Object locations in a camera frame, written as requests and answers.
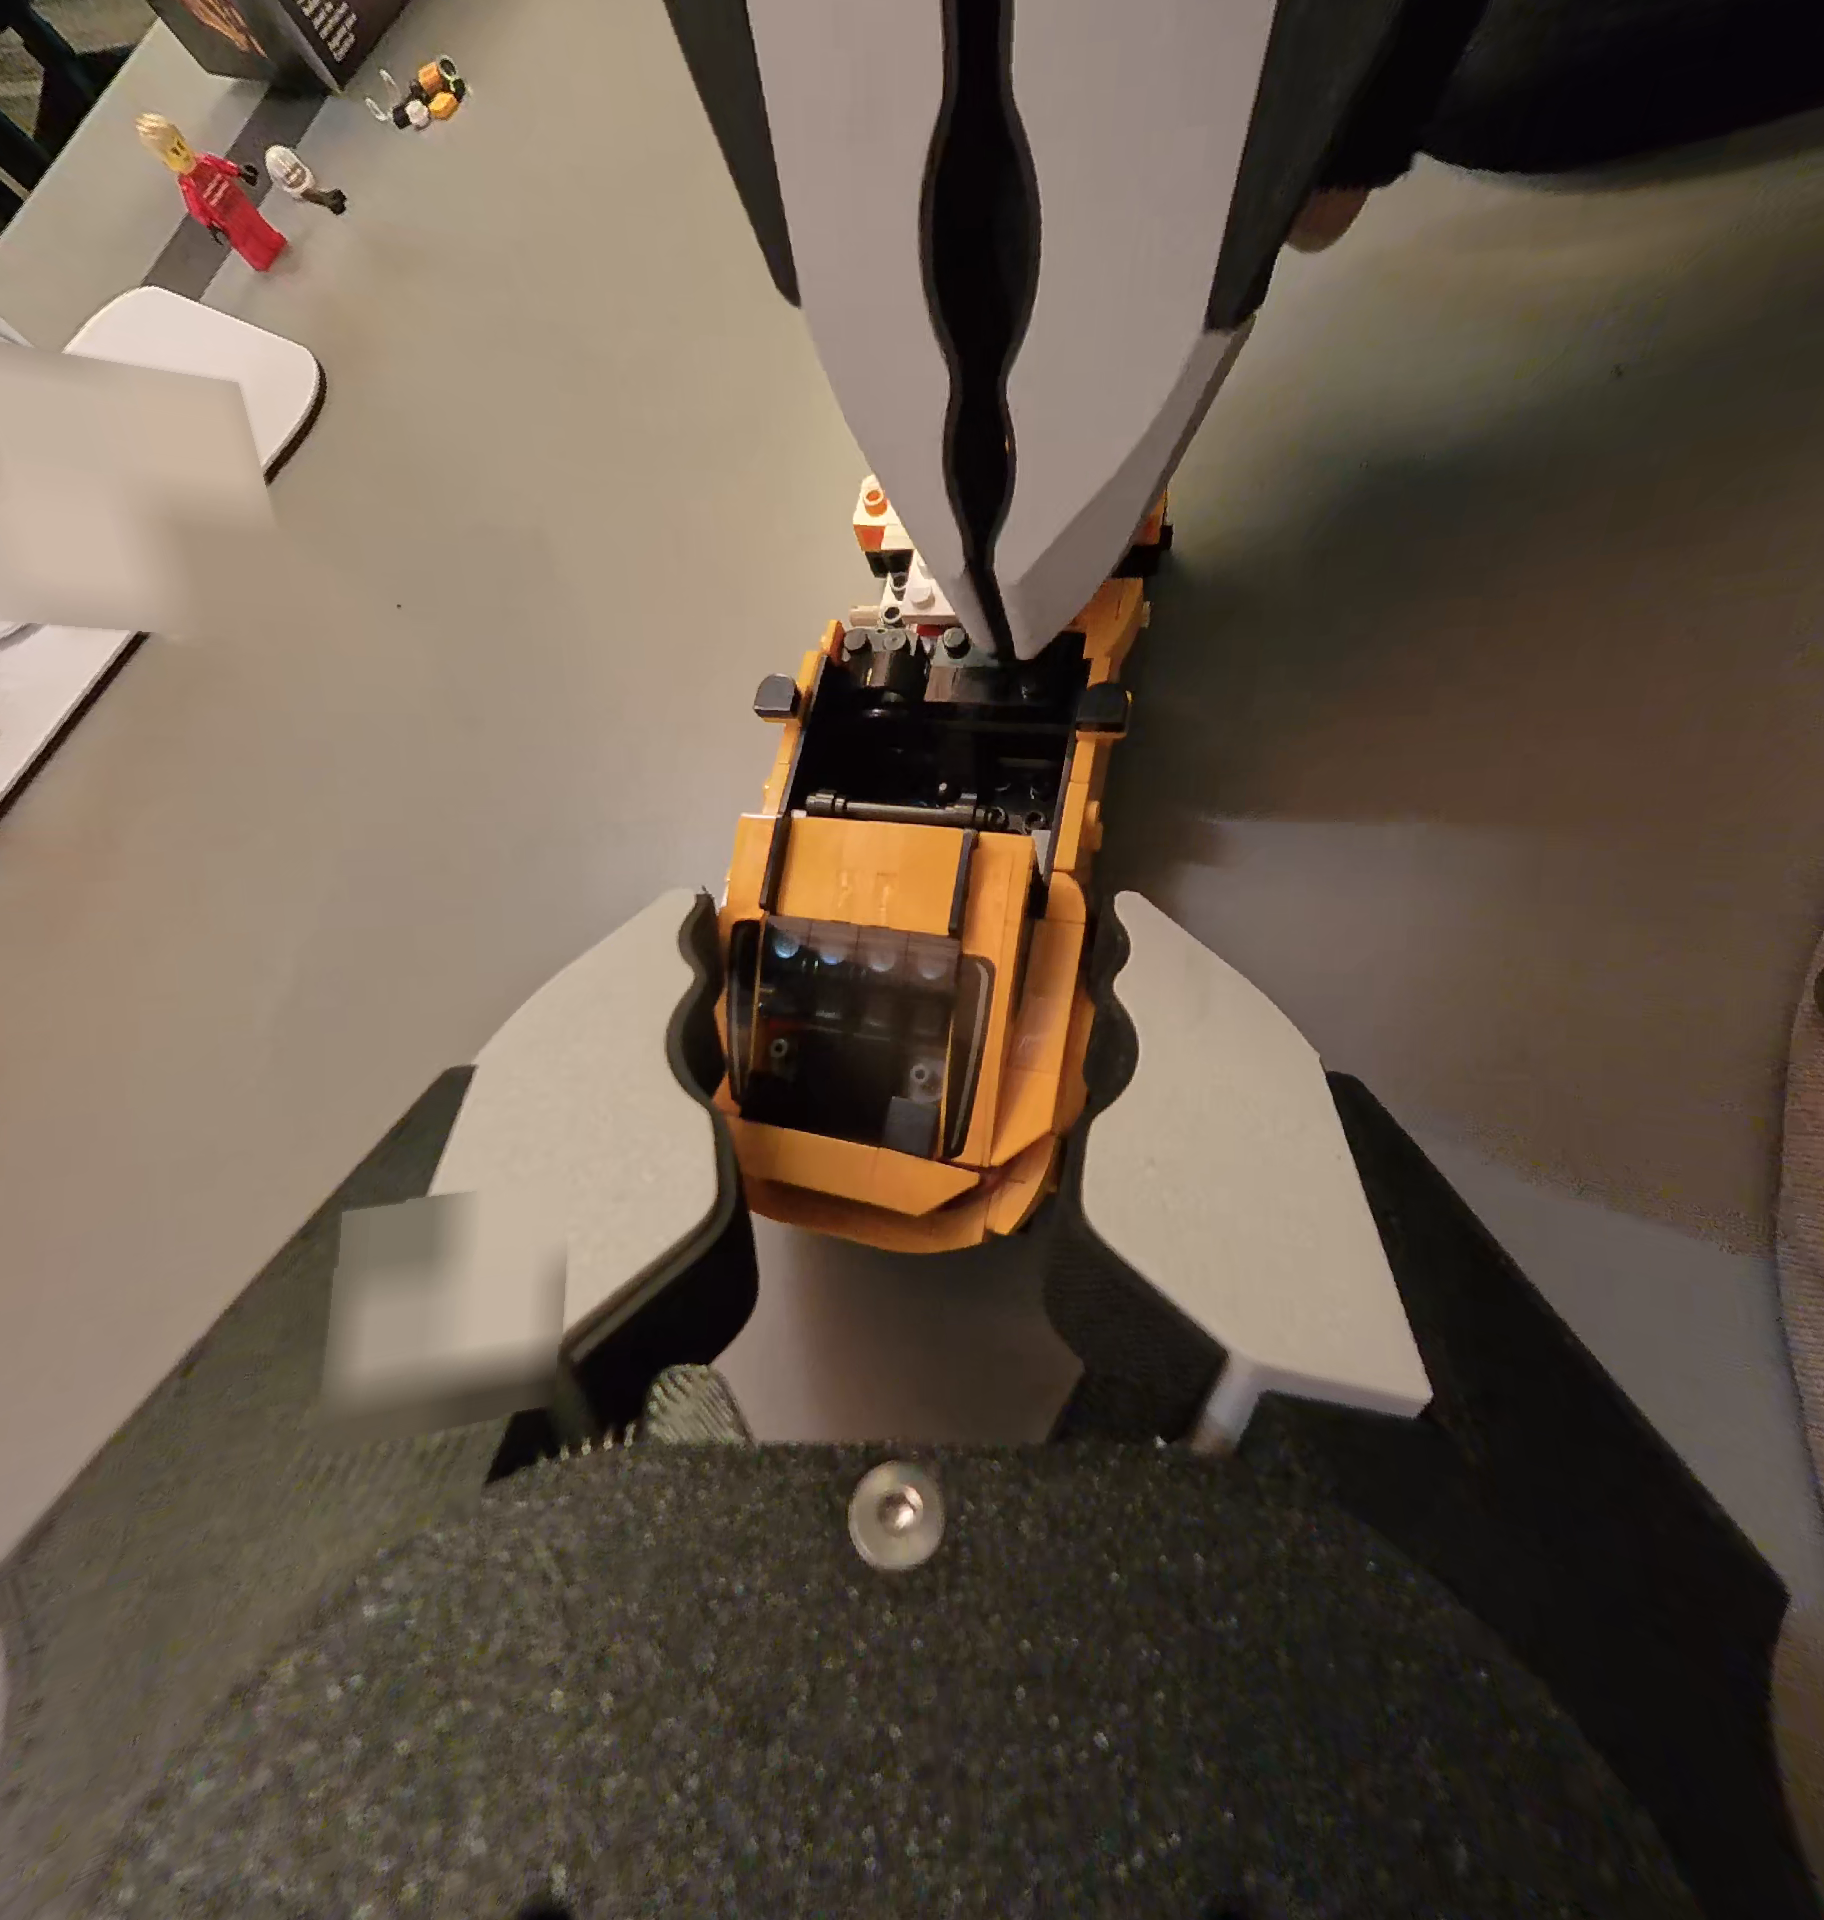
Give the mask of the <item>orange lego car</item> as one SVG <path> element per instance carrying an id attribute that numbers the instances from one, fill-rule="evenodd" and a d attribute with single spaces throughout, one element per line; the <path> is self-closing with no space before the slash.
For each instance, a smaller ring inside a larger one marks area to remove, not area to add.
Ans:
<path id="1" fill-rule="evenodd" d="M 1100 800 L 1168 506 L 1031 659 L 966 631 L 877 475 L 853 539 L 877 593 L 755 699 L 780 748 L 719 913 L 715 1096 L 755 1212 L 960 1252 L 1030 1225 L 1087 1101 Z"/>

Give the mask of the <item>cluster of small lego pieces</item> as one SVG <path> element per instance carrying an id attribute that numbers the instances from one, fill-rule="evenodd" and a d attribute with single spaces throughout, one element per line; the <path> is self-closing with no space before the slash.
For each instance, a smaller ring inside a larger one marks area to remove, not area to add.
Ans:
<path id="1" fill-rule="evenodd" d="M 364 104 L 376 120 L 398 131 L 423 131 L 446 122 L 468 100 L 468 80 L 449 57 L 421 62 L 407 82 L 380 68 L 377 82 L 381 99 L 366 97 Z"/>

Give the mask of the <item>person's right forearm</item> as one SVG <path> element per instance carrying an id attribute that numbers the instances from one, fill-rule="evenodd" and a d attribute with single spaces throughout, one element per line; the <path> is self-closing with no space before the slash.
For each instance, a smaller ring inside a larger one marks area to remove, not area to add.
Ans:
<path id="1" fill-rule="evenodd" d="M 1819 107 L 1824 2 L 1493 2 L 1416 152 L 1558 176 Z"/>

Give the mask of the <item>red lego minifigure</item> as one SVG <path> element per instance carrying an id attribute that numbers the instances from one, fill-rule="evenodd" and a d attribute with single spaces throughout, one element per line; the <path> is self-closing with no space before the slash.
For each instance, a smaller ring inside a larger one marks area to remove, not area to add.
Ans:
<path id="1" fill-rule="evenodd" d="M 258 170 L 198 152 L 174 122 L 156 113 L 138 115 L 136 131 L 148 152 L 175 176 L 189 217 L 252 269 L 271 272 L 286 253 L 286 238 L 254 204 Z"/>

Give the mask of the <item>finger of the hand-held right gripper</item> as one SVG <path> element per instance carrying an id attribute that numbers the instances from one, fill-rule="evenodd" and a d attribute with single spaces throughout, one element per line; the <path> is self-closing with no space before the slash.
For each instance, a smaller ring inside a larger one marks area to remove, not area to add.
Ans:
<path id="1" fill-rule="evenodd" d="M 1206 310 L 1272 2 L 1020 2 L 1012 94 L 1039 269 L 1005 399 L 994 578 L 1031 659 L 1113 572 L 1211 402 Z"/>
<path id="2" fill-rule="evenodd" d="M 799 301 L 855 444 L 970 631 L 1016 652 L 1019 149 L 1005 4 L 752 2 Z"/>

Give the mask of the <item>white rounded base board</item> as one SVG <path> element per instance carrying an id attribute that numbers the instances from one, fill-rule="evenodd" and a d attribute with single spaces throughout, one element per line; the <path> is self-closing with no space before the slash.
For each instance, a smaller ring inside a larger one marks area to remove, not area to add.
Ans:
<path id="1" fill-rule="evenodd" d="M 67 353 L 235 383 L 267 477 L 324 409 L 324 366 L 293 340 L 156 285 L 92 314 Z M 0 699 L 0 816 L 141 642 L 139 631 L 38 625 Z"/>

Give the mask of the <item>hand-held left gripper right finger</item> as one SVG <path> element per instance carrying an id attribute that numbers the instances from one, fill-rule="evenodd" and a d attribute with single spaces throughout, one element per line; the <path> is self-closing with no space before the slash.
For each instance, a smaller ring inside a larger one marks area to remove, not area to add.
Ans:
<path id="1" fill-rule="evenodd" d="M 1151 900 L 1114 914 L 1135 1063 L 1081 1140 L 1075 1224 L 1104 1276 L 1209 1349 L 1199 1389 L 1110 1334 L 1100 1360 L 1174 1396 L 1160 1427 L 1204 1450 L 1234 1449 L 1268 1394 L 1416 1416 L 1433 1381 L 1321 1055 Z"/>

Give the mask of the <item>black lego set box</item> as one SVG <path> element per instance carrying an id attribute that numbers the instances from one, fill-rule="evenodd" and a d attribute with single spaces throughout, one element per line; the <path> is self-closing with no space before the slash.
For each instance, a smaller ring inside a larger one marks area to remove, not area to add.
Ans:
<path id="1" fill-rule="evenodd" d="M 209 74 L 274 92 L 344 92 L 405 2 L 148 2 Z"/>

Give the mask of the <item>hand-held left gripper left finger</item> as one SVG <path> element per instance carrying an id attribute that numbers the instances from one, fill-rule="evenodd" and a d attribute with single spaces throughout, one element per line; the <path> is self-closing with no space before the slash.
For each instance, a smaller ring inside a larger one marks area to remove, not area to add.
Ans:
<path id="1" fill-rule="evenodd" d="M 564 1253 L 578 1374 L 716 1360 L 749 1321 L 749 1198 L 716 1029 L 707 892 L 674 890 L 533 992 L 479 1055 L 431 1194 Z"/>

